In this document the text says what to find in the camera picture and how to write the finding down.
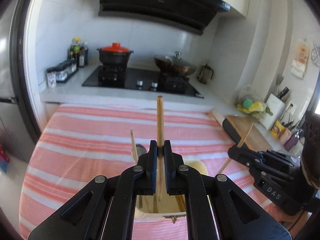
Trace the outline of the wooden cutting board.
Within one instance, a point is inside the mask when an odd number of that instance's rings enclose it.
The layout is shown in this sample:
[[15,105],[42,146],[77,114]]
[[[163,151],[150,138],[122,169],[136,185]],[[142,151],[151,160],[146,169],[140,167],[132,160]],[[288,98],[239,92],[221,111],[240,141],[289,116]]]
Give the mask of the wooden cutting board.
[[242,141],[244,148],[255,152],[272,149],[272,146],[249,118],[234,115],[223,116],[215,108],[212,110],[212,116],[218,121],[235,144]]

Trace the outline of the spice jar rack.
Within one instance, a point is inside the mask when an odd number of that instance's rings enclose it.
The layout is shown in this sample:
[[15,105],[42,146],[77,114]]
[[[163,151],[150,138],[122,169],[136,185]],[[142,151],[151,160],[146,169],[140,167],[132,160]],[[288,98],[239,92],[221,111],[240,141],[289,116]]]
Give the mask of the spice jar rack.
[[54,88],[58,83],[66,83],[78,71],[76,60],[66,60],[62,63],[47,68],[47,85]]

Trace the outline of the cream utensil holder box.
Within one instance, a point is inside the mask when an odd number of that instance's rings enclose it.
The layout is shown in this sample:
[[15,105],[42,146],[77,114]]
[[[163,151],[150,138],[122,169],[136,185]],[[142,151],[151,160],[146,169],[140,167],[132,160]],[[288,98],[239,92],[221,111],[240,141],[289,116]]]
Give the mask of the cream utensil holder box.
[[186,216],[184,195],[170,196],[163,193],[157,200],[157,212],[153,208],[154,196],[138,196],[136,201],[135,222],[161,222],[171,219],[173,223]]

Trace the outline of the black wok glass lid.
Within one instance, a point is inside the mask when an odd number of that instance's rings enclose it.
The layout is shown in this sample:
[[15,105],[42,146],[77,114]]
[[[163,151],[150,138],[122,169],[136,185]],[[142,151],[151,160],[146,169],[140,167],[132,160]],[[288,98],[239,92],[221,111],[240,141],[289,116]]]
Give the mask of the black wok glass lid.
[[155,55],[154,62],[161,72],[175,76],[189,76],[197,70],[196,66],[183,60],[177,51],[174,56]]

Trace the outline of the black pot red lid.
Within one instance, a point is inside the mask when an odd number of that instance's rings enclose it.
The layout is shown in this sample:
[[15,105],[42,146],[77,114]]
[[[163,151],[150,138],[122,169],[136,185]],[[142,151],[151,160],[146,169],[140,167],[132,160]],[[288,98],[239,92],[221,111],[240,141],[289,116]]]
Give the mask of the black pot red lid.
[[103,66],[121,66],[127,67],[131,54],[134,51],[122,47],[120,43],[112,43],[111,46],[98,48],[99,61]]

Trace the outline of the yellow green bag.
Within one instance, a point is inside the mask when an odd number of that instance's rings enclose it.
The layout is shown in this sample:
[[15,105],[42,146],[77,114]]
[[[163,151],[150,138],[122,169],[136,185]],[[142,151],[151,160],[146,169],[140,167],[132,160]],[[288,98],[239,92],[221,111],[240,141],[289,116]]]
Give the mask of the yellow green bag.
[[250,115],[256,120],[261,120],[266,116],[273,116],[273,112],[262,101],[251,85],[246,85],[240,90],[236,107],[242,113]]

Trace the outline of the black range hood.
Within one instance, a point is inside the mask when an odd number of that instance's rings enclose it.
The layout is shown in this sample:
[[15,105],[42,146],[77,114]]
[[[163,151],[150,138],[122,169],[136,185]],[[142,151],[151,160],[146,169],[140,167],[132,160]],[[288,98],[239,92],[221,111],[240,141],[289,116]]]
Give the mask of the black range hood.
[[99,16],[150,21],[202,35],[218,13],[230,8],[222,0],[100,0]]

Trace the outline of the grey refrigerator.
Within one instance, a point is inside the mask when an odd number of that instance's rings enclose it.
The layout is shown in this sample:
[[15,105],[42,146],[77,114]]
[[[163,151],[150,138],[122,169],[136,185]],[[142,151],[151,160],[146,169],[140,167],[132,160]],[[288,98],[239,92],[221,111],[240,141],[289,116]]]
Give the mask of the grey refrigerator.
[[35,148],[29,114],[14,59],[15,20],[20,0],[11,0],[1,16],[1,145],[10,155],[28,163]]

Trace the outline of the sauce bottles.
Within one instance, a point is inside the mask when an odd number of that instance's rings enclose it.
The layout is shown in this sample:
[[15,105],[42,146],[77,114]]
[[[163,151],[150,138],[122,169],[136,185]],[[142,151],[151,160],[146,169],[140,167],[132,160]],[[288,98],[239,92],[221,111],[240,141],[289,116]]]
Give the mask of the sauce bottles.
[[88,65],[88,43],[82,42],[80,37],[74,37],[68,49],[68,60],[75,60],[78,68]]

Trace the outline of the black gas stove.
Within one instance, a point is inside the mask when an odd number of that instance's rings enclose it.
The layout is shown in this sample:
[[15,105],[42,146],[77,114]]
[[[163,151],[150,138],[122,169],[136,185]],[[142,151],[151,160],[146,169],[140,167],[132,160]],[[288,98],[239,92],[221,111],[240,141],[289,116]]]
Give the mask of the black gas stove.
[[204,98],[189,83],[187,77],[170,76],[163,72],[135,68],[98,66],[82,85],[84,87],[163,92],[192,98]]

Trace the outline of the white knife block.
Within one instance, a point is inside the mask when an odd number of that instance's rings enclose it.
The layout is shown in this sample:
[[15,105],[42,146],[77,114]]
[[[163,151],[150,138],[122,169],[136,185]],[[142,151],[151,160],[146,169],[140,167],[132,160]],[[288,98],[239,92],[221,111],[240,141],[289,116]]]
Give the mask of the white knife block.
[[290,90],[285,87],[278,95],[274,95],[273,93],[270,94],[266,101],[266,106],[269,109],[269,112],[264,115],[262,119],[259,120],[262,126],[266,130],[271,130],[274,126],[276,120],[280,117],[283,113],[286,104],[282,100],[282,98],[288,94]]

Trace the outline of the steel spoon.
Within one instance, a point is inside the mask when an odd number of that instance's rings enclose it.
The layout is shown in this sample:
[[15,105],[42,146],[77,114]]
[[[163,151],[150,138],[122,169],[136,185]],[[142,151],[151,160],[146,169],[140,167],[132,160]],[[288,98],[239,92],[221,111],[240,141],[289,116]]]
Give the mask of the steel spoon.
[[147,149],[141,144],[136,144],[136,150],[137,150],[137,157],[138,158],[141,155],[146,154],[148,152]]

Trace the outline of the yellow snack box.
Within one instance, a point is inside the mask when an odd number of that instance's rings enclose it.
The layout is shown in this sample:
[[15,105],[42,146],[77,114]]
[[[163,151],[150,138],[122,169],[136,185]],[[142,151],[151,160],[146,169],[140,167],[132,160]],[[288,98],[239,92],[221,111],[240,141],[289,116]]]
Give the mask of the yellow snack box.
[[279,139],[281,135],[284,133],[285,129],[286,128],[281,124],[281,122],[279,120],[276,120],[276,122],[270,130],[270,133],[273,137]]

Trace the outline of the pink striped tablecloth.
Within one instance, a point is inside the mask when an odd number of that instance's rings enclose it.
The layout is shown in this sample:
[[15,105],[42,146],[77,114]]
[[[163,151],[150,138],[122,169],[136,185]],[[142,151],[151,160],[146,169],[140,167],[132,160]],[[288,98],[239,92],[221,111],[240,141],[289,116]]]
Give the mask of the pink striped tablecloth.
[[[208,111],[167,110],[165,138],[184,158],[223,170],[269,214],[276,207],[253,186],[244,166],[227,161],[231,139]],[[64,103],[45,127],[29,162],[20,198],[20,234],[29,233],[98,175],[120,175],[134,163],[131,142],[156,138],[156,111]]]

